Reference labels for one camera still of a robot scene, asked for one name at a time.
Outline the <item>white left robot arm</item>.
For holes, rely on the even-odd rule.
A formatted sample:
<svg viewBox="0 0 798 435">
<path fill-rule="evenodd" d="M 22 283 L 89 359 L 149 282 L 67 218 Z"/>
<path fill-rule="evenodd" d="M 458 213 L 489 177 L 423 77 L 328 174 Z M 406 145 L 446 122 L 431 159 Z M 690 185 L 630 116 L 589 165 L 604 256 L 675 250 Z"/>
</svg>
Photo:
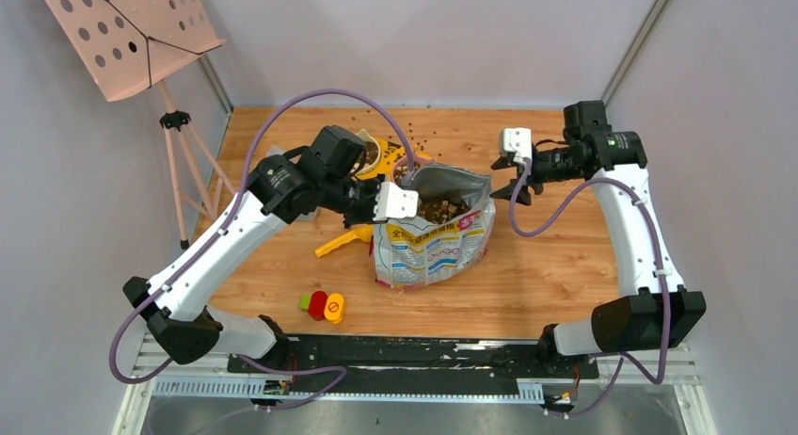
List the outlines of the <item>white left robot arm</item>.
<svg viewBox="0 0 798 435">
<path fill-rule="evenodd" d="M 162 272 L 124 285 L 173 362 L 223 352 L 248 356 L 266 372 L 287 363 L 289 349 L 271 319 L 223 312 L 210 306 L 210 297 L 252 252 L 301 216 L 324 208 L 343 215 L 346 227 L 384 219 L 393 185 L 382 174 L 354 176 L 365 152 L 360 137 L 329 125 L 309 146 L 269 154 L 194 245 Z"/>
</svg>

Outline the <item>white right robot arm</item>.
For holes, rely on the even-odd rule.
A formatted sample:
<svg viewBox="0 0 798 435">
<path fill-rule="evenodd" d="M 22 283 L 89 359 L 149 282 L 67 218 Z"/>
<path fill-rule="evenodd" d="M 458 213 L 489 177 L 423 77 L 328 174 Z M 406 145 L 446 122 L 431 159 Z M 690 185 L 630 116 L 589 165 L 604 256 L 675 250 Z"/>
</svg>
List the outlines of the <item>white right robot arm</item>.
<svg viewBox="0 0 798 435">
<path fill-rule="evenodd" d="M 582 101 L 564 110 L 562 140 L 539 148 L 527 128 L 505 128 L 493 169 L 516 169 L 495 199 L 529 205 L 548 183 L 580 181 L 571 194 L 592 189 L 607 226 L 618 277 L 618 297 L 578 322 L 544 330 L 537 362 L 561 376 L 575 356 L 617 354 L 678 346 L 707 310 L 700 291 L 690 291 L 670 258 L 656 218 L 643 141 L 616 131 L 602 101 Z"/>
</svg>

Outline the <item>pet food bag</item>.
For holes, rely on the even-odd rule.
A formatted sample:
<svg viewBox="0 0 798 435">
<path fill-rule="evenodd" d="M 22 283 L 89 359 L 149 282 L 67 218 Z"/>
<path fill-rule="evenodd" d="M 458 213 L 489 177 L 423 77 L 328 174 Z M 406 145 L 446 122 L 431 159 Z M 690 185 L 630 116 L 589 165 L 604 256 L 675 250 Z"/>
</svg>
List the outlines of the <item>pet food bag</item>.
<svg viewBox="0 0 798 435">
<path fill-rule="evenodd" d="M 376 281 L 420 289 L 478 264 L 496 216 L 490 177 L 430 163 L 417 169 L 409 188 L 419 195 L 416 217 L 394 218 L 374 229 Z"/>
</svg>

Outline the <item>yellow plastic scoop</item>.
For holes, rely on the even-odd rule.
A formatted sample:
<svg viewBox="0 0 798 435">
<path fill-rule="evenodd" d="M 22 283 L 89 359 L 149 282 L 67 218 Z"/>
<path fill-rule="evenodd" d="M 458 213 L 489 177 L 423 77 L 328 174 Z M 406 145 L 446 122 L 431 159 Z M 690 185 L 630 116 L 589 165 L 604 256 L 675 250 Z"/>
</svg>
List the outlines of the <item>yellow plastic scoop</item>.
<svg viewBox="0 0 798 435">
<path fill-rule="evenodd" d="M 321 258 L 322 256 L 330 254 L 334 250 L 356 240 L 369 244 L 372 241 L 373 233 L 374 228 L 372 225 L 358 226 L 357 228 L 353 228 L 346 233 L 326 242 L 326 244 L 317 248 L 314 251 L 314 254 L 317 258 Z"/>
</svg>

